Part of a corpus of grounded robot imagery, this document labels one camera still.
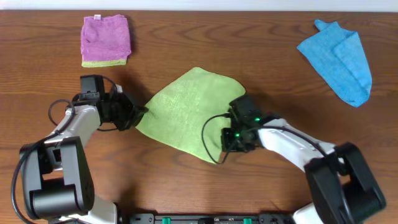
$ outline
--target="blue towel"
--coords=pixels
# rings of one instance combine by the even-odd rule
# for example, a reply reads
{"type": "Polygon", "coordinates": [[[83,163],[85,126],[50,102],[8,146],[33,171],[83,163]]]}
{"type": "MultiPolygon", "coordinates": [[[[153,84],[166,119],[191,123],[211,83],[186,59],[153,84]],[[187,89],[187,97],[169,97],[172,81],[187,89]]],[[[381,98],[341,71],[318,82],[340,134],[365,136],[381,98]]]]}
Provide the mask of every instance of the blue towel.
{"type": "Polygon", "coordinates": [[[319,19],[315,25],[320,32],[297,49],[343,101],[361,106],[369,99],[372,76],[358,32],[319,19]]]}

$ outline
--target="cloth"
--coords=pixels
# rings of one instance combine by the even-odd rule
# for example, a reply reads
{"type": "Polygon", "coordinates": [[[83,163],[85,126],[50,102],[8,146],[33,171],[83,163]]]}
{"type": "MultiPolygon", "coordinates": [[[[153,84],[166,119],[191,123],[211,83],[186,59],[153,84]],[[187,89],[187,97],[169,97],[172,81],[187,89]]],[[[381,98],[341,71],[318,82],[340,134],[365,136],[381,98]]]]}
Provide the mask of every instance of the cloth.
{"type": "Polygon", "coordinates": [[[127,19],[122,15],[84,18],[81,29],[83,67],[125,65],[131,54],[127,19]]]}
{"type": "Polygon", "coordinates": [[[320,32],[297,49],[343,101],[361,106],[370,97],[372,76],[358,32],[319,19],[315,25],[320,32]]]}
{"type": "MultiPolygon", "coordinates": [[[[149,111],[136,128],[152,139],[213,162],[203,147],[201,129],[210,117],[227,113],[229,102],[245,92],[232,78],[193,68],[146,104],[149,111]]],[[[203,136],[216,161],[221,154],[221,129],[230,126],[227,118],[215,118],[206,125],[203,136]]]]}

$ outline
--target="purple cloth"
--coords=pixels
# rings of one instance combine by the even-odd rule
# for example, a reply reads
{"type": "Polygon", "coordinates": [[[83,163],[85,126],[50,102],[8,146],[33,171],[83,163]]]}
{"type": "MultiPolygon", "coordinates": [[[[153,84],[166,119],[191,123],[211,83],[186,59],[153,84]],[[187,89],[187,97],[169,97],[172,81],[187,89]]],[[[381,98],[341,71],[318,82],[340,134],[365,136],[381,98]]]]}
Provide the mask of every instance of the purple cloth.
{"type": "Polygon", "coordinates": [[[94,20],[87,16],[81,30],[83,61],[110,61],[127,59],[131,54],[127,19],[122,15],[94,20]]]}

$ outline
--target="wood grain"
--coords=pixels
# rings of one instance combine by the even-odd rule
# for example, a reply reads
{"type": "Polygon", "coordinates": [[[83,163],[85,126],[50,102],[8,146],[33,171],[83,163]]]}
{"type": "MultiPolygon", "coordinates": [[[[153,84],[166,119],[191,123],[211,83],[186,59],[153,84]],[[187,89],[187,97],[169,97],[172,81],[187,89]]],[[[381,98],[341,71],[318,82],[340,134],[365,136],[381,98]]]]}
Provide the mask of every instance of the wood grain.
{"type": "MultiPolygon", "coordinates": [[[[143,103],[192,67],[237,79],[264,111],[324,141],[355,143],[388,207],[368,223],[398,222],[398,15],[336,12],[0,11],[0,222],[20,223],[10,183],[19,148],[48,134],[47,108],[102,74],[143,103]],[[127,66],[82,68],[84,16],[128,16],[127,66]],[[341,101],[296,49],[316,18],[357,30],[373,75],[359,108],[341,101]]],[[[58,120],[61,106],[54,111],[58,120]]],[[[86,156],[96,193],[128,210],[159,213],[294,211],[311,202],[304,174],[266,150],[214,166],[139,131],[94,133],[86,156]]],[[[21,183],[18,201],[23,207],[21,183]]]]}

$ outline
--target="white background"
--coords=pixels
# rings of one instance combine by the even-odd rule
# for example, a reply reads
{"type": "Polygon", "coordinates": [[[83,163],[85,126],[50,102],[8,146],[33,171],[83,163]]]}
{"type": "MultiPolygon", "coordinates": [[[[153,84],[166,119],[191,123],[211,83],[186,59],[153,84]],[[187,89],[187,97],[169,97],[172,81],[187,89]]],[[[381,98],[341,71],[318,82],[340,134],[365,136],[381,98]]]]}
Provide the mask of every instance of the white background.
{"type": "Polygon", "coordinates": [[[0,9],[398,12],[398,0],[0,0],[0,9]]]}

